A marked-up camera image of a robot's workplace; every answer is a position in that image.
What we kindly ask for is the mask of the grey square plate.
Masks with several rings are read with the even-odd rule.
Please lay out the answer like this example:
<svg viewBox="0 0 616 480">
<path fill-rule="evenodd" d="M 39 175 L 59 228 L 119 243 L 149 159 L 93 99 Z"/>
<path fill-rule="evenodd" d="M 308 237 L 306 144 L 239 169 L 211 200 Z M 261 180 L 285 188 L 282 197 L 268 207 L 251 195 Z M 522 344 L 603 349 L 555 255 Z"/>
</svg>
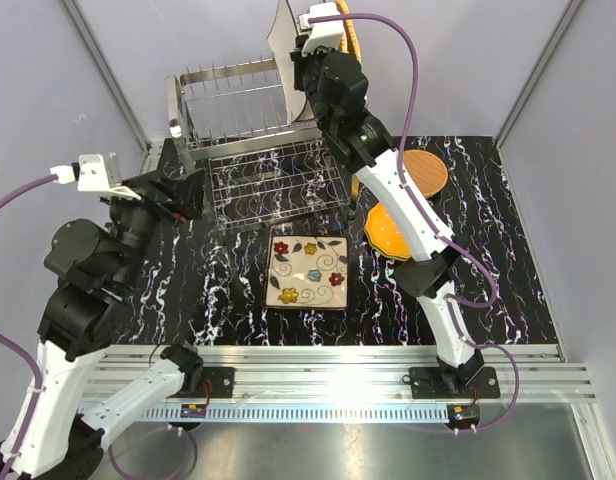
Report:
<svg viewBox="0 0 616 480">
<path fill-rule="evenodd" d="M 314 119 L 306 95 L 294 87 L 294 63 L 291 53 L 295 50 L 295 40 L 299 34 L 291 5 L 286 0 L 278 0 L 272 26 L 267 35 L 267 43 L 272 51 L 281 80 L 286 116 L 289 123 L 311 121 Z"/>
</svg>

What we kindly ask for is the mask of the woven orange rattan plate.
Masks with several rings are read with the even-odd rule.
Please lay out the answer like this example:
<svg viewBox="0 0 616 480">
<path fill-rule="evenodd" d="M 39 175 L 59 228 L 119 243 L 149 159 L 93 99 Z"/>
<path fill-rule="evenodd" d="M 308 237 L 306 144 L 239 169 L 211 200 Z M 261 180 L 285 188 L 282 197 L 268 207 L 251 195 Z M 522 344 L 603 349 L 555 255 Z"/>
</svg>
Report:
<svg viewBox="0 0 616 480">
<path fill-rule="evenodd" d="M 448 169 L 437 155 L 418 149 L 406 150 L 403 164 L 426 199 L 439 194 L 448 181 Z"/>
</svg>

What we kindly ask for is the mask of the orange polka dot plate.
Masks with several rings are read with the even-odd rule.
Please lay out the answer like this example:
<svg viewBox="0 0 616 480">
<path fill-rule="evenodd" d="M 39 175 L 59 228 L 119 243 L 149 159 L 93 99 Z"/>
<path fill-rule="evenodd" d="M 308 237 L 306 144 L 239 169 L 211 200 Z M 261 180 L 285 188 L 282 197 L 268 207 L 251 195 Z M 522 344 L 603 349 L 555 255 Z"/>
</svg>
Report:
<svg viewBox="0 0 616 480">
<path fill-rule="evenodd" d="M 364 232 L 371 247 L 383 257 L 398 261 L 407 261 L 411 257 L 404 237 L 380 203 L 367 213 Z"/>
</svg>

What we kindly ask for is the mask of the floral square plate dark rim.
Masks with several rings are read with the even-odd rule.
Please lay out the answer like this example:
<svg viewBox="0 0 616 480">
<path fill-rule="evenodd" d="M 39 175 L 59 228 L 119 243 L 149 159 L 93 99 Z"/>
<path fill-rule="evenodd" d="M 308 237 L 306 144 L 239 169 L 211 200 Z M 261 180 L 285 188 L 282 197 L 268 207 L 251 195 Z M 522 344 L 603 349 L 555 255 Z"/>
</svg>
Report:
<svg viewBox="0 0 616 480">
<path fill-rule="evenodd" d="M 332 306 L 332 305 L 304 305 L 304 304 L 279 304 L 279 305 L 268 305 L 264 304 L 263 308 L 267 309 L 276 309 L 276 310 L 288 310 L 288 311 L 345 311 L 347 309 L 347 305 L 343 306 Z"/>
</svg>

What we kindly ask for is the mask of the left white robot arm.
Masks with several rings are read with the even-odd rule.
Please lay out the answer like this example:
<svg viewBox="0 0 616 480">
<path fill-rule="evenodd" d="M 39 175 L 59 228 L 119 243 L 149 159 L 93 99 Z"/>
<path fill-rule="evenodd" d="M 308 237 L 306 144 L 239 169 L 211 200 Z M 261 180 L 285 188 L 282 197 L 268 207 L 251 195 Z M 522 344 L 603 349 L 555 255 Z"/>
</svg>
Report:
<svg viewBox="0 0 616 480">
<path fill-rule="evenodd" d="M 88 179 L 85 166 L 61 165 L 24 185 L 76 183 L 109 208 L 100 227 L 87 219 L 62 225 L 45 267 L 57 276 L 39 328 L 35 354 L 0 334 L 32 372 L 9 435 L 0 441 L 0 478 L 86 479 L 112 443 L 153 405 L 171 396 L 208 392 L 203 361 L 190 345 L 167 346 L 135 381 L 99 405 L 80 411 L 87 380 L 130 316 L 130 297 L 158 224 L 200 218 L 203 186 L 195 175 L 170 178 L 153 171 L 127 180 Z"/>
</svg>

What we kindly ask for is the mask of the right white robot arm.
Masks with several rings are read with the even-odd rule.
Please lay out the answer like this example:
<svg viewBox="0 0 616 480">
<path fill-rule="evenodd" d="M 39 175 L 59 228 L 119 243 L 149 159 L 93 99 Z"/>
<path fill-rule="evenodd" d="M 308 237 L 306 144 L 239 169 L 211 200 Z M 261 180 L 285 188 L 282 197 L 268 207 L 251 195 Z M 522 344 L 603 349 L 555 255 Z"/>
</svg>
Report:
<svg viewBox="0 0 616 480">
<path fill-rule="evenodd" d="M 319 46 L 290 54 L 293 83 L 305 94 L 329 153 L 370 190 L 406 241 L 410 257 L 394 273 L 398 286 L 423 309 L 437 347 L 436 380 L 463 397 L 484 366 L 465 334 L 450 270 L 460 257 L 453 231 L 436 215 L 408 175 L 382 122 L 365 106 L 368 79 L 357 59 Z"/>
</svg>

